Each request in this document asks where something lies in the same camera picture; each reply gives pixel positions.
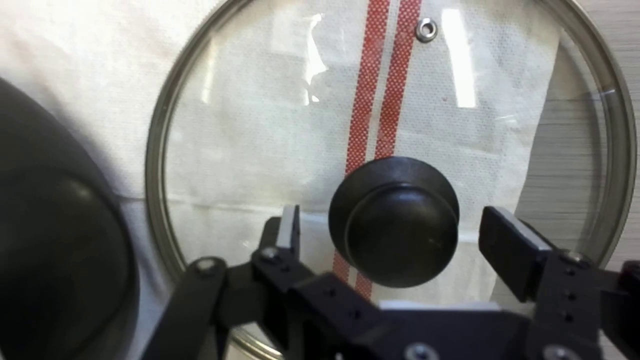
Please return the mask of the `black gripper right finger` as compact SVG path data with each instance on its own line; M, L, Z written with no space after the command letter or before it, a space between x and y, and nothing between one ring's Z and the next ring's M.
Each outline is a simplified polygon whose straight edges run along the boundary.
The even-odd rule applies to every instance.
M520 321L598 321L596 266L572 258L506 209L487 206L479 237L505 292L489 313Z

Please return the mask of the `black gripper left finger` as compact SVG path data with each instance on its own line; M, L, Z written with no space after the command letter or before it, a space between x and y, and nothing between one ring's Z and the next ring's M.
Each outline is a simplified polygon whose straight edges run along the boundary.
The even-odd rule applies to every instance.
M252 255L254 281L264 291L264 313L276 315L294 308L304 298L304 286L314 278L301 260L301 209L287 206L264 226L264 239Z

